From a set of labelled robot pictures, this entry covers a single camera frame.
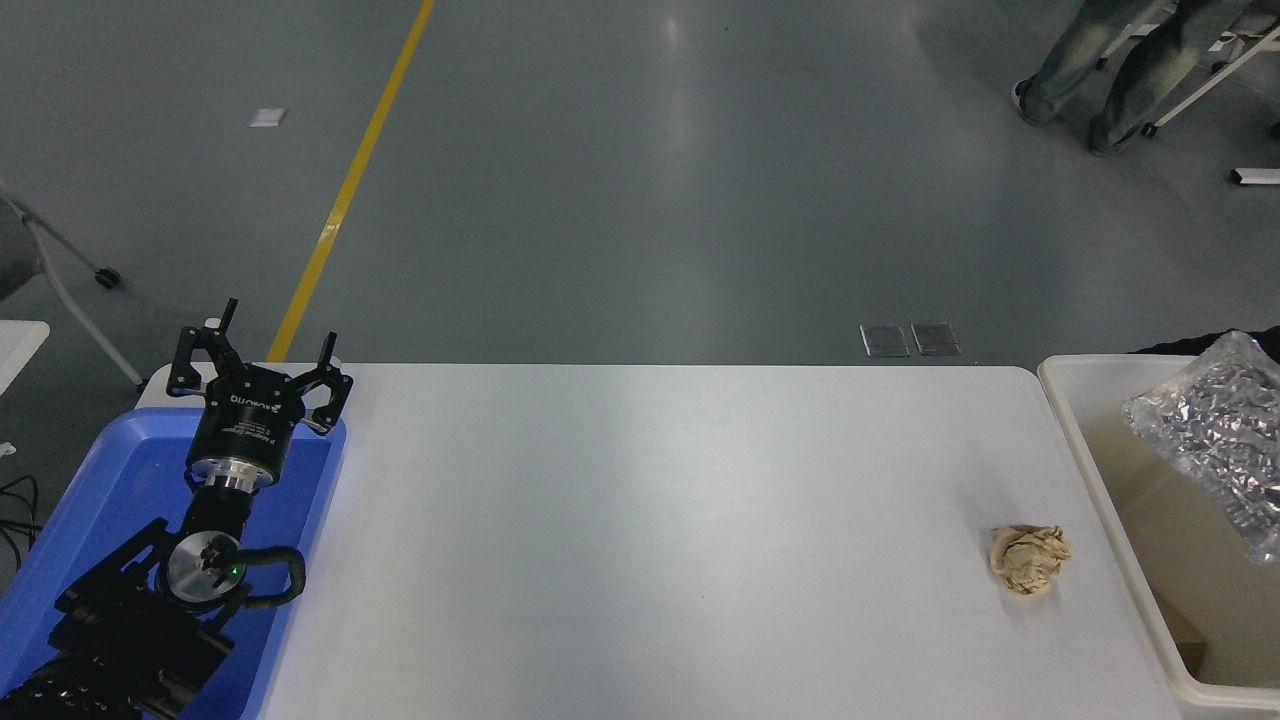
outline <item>white folding table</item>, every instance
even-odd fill
[[[1030,373],[344,372],[261,717],[1178,717]],[[987,569],[1016,523],[1074,547],[1046,596]]]

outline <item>blue tray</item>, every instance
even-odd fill
[[[93,442],[52,518],[9,591],[0,597],[0,694],[54,656],[49,632],[63,616],[54,600],[81,574],[155,518],[174,530],[191,502],[182,478],[200,410],[125,413]],[[347,437],[338,424],[319,437],[298,427],[280,482],[259,493],[244,529],[246,547],[288,544],[311,556]],[[284,568],[252,568],[255,594],[288,584]],[[223,629],[236,641],[227,662],[196,696],[182,720],[233,720],[257,715],[284,641],[292,609],[242,610]]]

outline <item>chair wheel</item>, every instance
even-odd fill
[[[111,268],[99,268],[97,272],[93,273],[93,279],[97,281],[97,284],[105,287],[106,290],[111,290],[113,287],[120,284],[120,273],[116,273]]]

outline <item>person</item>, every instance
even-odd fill
[[[1084,0],[1039,70],[1011,92],[1024,120],[1043,126],[1062,110],[1125,24],[1151,0]],[[1089,120],[1089,150],[1114,155],[1147,115],[1244,13],[1249,0],[1179,0],[1174,14],[1129,53],[1102,111]]]

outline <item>brown crumpled paper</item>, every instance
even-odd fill
[[[991,530],[991,571],[1021,594],[1041,594],[1048,589],[1050,575],[1071,559],[1071,543],[1062,537],[1062,528],[1009,525]]]

